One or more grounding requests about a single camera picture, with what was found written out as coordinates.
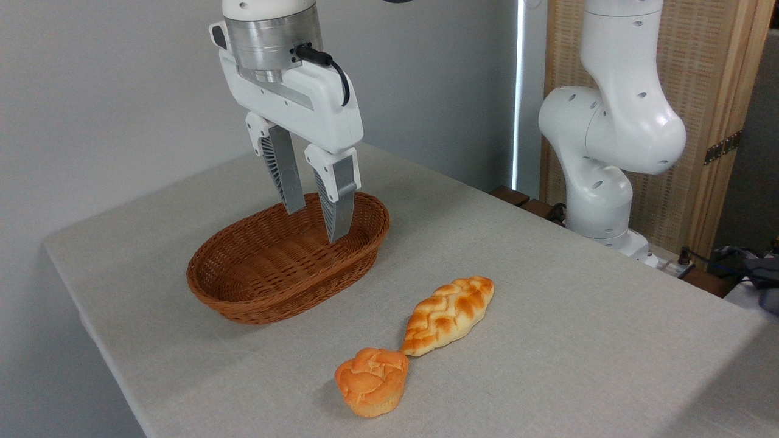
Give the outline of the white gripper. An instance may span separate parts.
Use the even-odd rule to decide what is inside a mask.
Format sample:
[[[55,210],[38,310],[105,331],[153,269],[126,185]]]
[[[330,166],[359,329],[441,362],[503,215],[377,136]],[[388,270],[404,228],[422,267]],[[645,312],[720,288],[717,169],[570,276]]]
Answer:
[[[209,32],[231,94],[250,111],[245,122],[251,147],[264,159],[287,213],[306,206],[291,132],[312,143],[304,157],[314,171],[328,238],[341,239],[350,230],[354,194],[361,188],[353,147],[363,138],[356,95],[343,106],[341,75],[308,61],[282,71],[281,82],[260,81],[237,64],[224,22],[212,23]]]

